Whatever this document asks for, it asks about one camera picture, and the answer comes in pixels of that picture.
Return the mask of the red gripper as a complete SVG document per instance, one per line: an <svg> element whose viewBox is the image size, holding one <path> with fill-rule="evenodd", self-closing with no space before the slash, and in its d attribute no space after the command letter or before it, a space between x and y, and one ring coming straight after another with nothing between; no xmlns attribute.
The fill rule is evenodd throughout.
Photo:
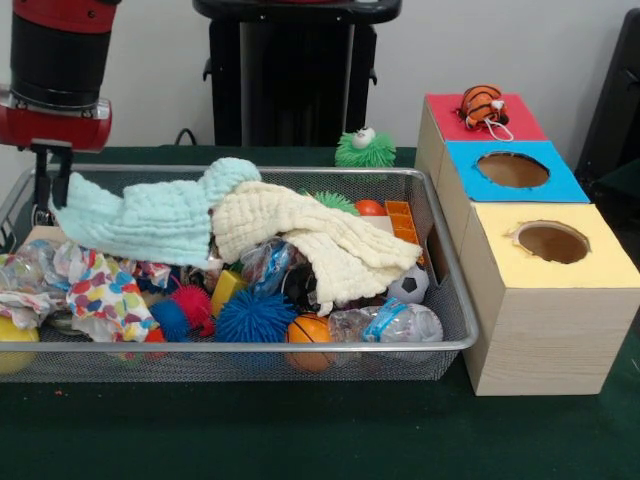
<svg viewBox="0 0 640 480"><path fill-rule="evenodd" d="M112 109L107 99L101 98L89 110L56 111L25 103L8 87L1 88L1 143L24 149L33 146L36 206L47 206L50 196L45 146L54 146L52 153L60 160L52 182L52 199L56 208L63 208L67 205L73 151L100 152L107 144L111 124Z"/></svg>

